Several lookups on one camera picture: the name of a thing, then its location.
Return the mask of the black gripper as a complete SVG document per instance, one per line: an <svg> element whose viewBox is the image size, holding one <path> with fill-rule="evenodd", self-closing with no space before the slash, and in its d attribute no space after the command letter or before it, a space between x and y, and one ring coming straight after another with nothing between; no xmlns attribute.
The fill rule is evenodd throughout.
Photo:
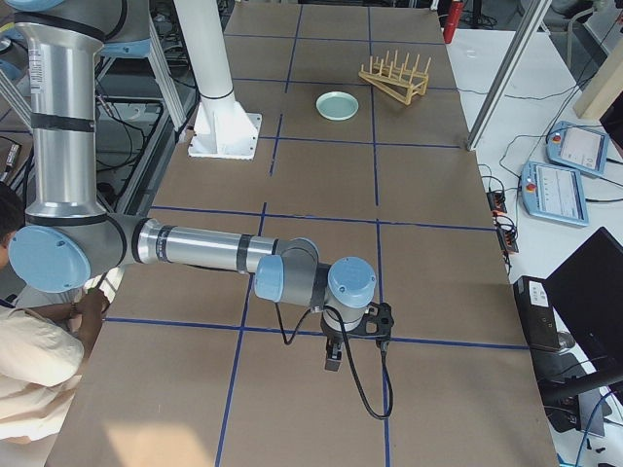
<svg viewBox="0 0 623 467"><path fill-rule="evenodd" d="M342 362L342 351L349 349L349 338L360 335L360 324L346 323L345 329L342 329L340 325L334 328L325 320L321 320L320 327L326 337L324 369L337 372Z"/></svg>

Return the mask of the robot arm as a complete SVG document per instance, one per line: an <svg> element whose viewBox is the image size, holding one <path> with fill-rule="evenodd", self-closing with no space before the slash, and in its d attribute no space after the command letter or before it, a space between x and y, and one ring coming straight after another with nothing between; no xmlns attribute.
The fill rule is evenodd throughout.
<svg viewBox="0 0 623 467"><path fill-rule="evenodd" d="M259 298L319 315L328 370L351 359L354 337L371 338L386 351L393 321L389 307L373 300L377 278L366 261L346 257L324 264L304 238L206 231L150 218L148 205L165 166L147 157L128 176L118 203L99 201L99 57L147 59L173 131L180 132L189 119L148 2L16 1L13 9L28 47L36 170L35 199L9 246L11 266L23 281L59 293L116 267L156 262L250 273Z"/></svg>

